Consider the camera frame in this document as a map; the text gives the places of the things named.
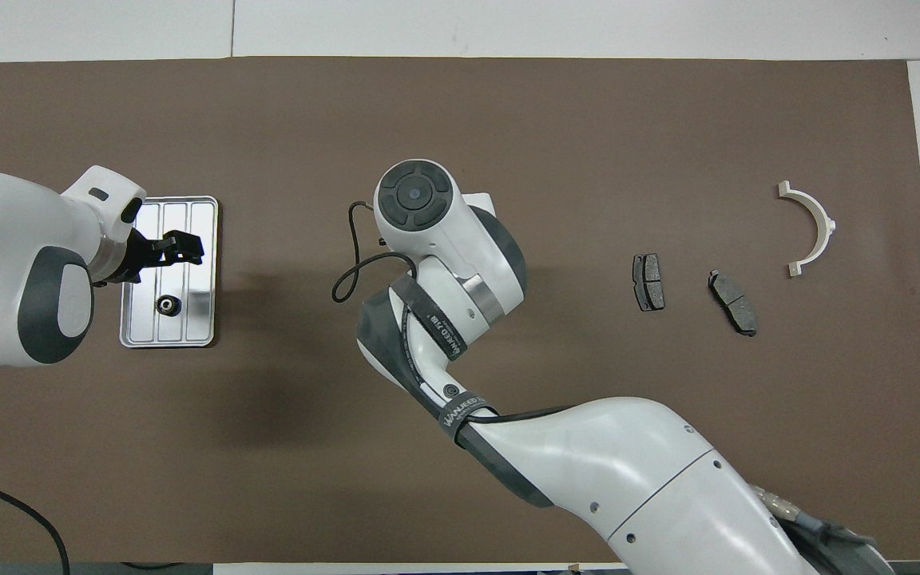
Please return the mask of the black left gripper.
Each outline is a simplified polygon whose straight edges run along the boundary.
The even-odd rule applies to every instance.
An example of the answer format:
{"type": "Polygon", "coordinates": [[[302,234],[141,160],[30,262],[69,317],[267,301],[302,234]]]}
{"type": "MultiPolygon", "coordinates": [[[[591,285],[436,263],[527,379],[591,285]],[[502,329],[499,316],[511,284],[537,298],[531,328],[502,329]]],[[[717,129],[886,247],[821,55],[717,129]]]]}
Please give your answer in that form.
{"type": "Polygon", "coordinates": [[[110,251],[103,264],[92,265],[92,285],[138,284],[142,269],[182,263],[200,265],[204,248],[199,236],[171,230],[157,241],[156,252],[153,241],[132,227],[127,240],[114,244],[110,251]]]}

